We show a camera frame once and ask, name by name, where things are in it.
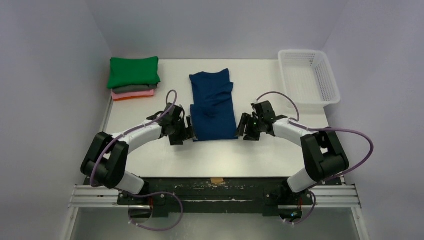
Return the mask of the blue t-shirt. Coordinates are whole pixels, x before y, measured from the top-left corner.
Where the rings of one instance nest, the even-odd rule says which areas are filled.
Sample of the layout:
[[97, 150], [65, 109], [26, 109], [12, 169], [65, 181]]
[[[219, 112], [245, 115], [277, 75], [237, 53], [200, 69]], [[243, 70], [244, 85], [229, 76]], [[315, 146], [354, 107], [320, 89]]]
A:
[[237, 124], [229, 69], [189, 75], [193, 104], [190, 115], [196, 142], [236, 140]]

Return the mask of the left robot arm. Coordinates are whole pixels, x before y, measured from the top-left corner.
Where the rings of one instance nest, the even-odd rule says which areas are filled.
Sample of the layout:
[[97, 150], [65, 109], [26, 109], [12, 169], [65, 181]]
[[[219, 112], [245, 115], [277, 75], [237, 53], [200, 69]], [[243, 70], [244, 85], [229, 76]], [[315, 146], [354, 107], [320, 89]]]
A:
[[104, 186], [129, 193], [138, 205], [149, 199], [147, 182], [126, 170], [127, 159], [134, 150], [167, 137], [172, 146], [183, 145], [195, 138], [192, 117], [179, 105], [167, 104], [165, 110], [149, 116], [141, 124], [128, 130], [95, 135], [80, 171], [92, 186]]

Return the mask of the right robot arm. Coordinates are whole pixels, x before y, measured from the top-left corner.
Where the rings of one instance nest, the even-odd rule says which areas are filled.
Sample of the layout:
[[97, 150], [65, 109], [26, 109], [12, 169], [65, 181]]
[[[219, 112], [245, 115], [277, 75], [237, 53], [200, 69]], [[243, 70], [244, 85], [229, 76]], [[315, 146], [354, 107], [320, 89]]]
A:
[[302, 150], [304, 167], [282, 182], [279, 197], [294, 203], [312, 185], [335, 176], [350, 166], [342, 144], [330, 128], [311, 130], [295, 125], [292, 118], [276, 115], [269, 101], [252, 104], [252, 113], [243, 113], [235, 132], [245, 141], [259, 141], [261, 134], [287, 140]]

